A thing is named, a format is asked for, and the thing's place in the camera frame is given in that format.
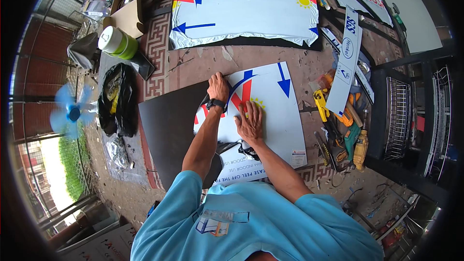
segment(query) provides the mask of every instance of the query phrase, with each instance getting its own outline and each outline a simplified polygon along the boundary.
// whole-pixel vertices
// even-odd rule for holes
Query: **wristwatch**
[[[206,104],[206,109],[209,110],[209,108],[211,108],[214,105],[221,107],[223,110],[223,113],[227,111],[227,106],[225,105],[225,103],[221,100],[214,99],[214,98],[208,101],[208,103]]]

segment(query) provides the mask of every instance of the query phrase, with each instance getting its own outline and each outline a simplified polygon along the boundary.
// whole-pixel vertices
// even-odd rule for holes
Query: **person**
[[[209,80],[211,99],[226,102],[220,72]],[[239,106],[237,132],[258,154],[272,185],[211,187],[200,204],[203,180],[217,145],[223,109],[210,107],[182,171],[135,236],[132,261],[142,260],[382,260],[380,245],[329,195],[316,195],[263,139],[263,111]]]

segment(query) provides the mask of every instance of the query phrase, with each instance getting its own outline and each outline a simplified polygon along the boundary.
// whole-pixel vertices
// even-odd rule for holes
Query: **yellow sun logo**
[[[310,0],[296,0],[296,1],[297,1],[297,4],[300,5],[300,7],[304,7],[305,9],[311,7]]]
[[[250,98],[250,101],[255,102],[256,105],[258,105],[259,107],[261,107],[261,108],[263,109],[263,113],[266,113],[266,111],[264,111],[264,108],[265,108],[266,106],[263,105],[263,102],[262,102],[262,101],[258,100],[258,98],[256,98],[256,99]]]

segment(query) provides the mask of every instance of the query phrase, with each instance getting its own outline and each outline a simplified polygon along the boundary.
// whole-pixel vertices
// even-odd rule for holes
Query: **power drill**
[[[356,168],[360,172],[364,172],[364,159],[366,158],[366,153],[368,151],[368,131],[367,131],[367,119],[368,119],[368,110],[364,110],[364,124],[362,126],[361,133],[359,134],[358,140],[356,141],[355,146],[355,155],[353,156],[353,163],[356,165]]]

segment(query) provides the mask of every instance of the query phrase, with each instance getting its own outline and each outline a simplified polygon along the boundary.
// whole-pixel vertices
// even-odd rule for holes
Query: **electric fan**
[[[94,109],[92,104],[87,103],[91,93],[90,86],[84,85],[78,101],[75,102],[74,97],[71,96],[71,84],[67,83],[58,90],[55,102],[60,109],[50,114],[50,125],[55,133],[63,133],[67,130],[66,135],[69,138],[78,138],[78,122],[89,125],[97,116],[97,113],[89,112]]]

